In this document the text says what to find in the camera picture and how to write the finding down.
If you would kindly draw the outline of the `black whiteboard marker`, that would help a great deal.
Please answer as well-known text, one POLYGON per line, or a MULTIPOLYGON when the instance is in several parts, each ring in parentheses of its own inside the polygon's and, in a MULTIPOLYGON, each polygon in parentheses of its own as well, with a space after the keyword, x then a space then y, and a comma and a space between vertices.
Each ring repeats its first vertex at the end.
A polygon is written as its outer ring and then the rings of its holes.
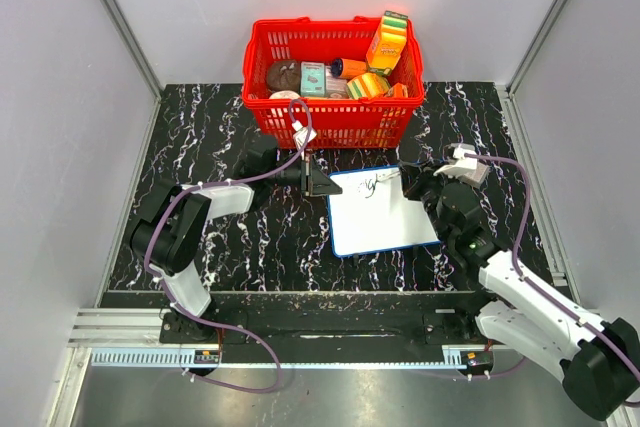
POLYGON ((398 177, 400 175, 401 175, 400 171, 396 170, 396 171, 389 172, 389 173, 386 173, 386 174, 383 174, 383 175, 376 175, 376 180, 378 182, 385 182, 387 180, 393 179, 393 178, 398 177))

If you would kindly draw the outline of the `blue framed whiteboard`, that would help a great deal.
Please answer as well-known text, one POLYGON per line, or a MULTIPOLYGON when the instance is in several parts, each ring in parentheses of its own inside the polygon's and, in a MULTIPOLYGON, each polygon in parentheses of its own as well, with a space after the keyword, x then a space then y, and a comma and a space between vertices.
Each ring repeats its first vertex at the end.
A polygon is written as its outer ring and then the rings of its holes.
POLYGON ((329 178, 342 189, 328 197, 332 250, 339 258, 399 250, 439 242, 418 201, 402 193, 401 177, 378 182, 376 175, 396 166, 335 172, 329 178))

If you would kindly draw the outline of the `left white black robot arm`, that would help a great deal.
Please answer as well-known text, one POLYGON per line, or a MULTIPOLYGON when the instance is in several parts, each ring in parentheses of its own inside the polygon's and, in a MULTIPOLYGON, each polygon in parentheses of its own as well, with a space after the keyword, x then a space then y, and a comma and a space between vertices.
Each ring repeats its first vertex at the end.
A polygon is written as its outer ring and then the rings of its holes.
MULTIPOLYGON (((153 246, 149 267, 169 293, 188 311, 185 315, 171 307, 165 317, 175 339, 188 342, 216 340, 216 304, 200 280, 195 256, 207 221, 232 214, 257 210, 276 186, 299 187, 305 196, 319 197, 342 194, 342 188, 324 174, 313 155, 301 157, 282 168, 294 157, 279 160, 278 142, 270 135, 260 135, 236 166, 232 179, 246 179, 276 170, 269 178, 238 185, 216 186, 188 193, 172 211, 153 246)), ((190 185, 162 180, 145 197, 125 238, 140 261, 152 236, 171 202, 190 185)))

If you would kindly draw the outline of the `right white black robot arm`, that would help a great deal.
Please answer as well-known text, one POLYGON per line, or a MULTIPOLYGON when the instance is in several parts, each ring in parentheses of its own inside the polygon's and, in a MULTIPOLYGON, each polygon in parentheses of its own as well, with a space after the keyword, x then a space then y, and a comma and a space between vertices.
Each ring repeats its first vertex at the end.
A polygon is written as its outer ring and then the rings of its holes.
POLYGON ((454 322, 468 343, 497 341, 546 370, 587 416, 607 420, 639 389, 639 335, 608 322, 522 264, 484 225, 466 169, 453 163, 399 165, 406 199, 422 204, 457 273, 475 287, 454 322))

